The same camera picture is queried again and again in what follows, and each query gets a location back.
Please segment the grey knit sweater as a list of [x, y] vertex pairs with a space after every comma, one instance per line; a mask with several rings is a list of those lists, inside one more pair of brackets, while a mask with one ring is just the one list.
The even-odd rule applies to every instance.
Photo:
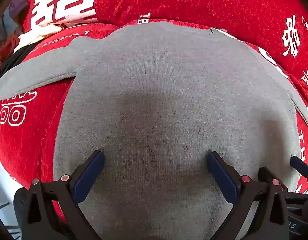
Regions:
[[308, 107], [262, 48], [84, 25], [0, 78], [23, 239], [308, 239]]

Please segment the red printed pillow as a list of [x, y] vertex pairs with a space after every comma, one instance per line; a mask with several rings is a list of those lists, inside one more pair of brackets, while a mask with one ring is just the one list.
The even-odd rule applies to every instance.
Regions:
[[308, 88], [308, 12], [300, 0], [27, 0], [24, 30], [50, 23], [172, 20], [225, 29], [260, 46]]

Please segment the cream cloth at bedhead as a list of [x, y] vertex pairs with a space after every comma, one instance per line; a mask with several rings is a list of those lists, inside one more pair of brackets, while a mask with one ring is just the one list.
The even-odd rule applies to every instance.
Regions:
[[55, 24], [48, 24], [44, 27], [36, 26], [32, 30], [21, 34], [19, 38], [19, 44], [14, 49], [14, 52], [18, 51], [19, 49], [37, 43], [45, 38], [50, 37], [51, 35], [57, 34], [61, 32], [63, 27], [55, 25]]

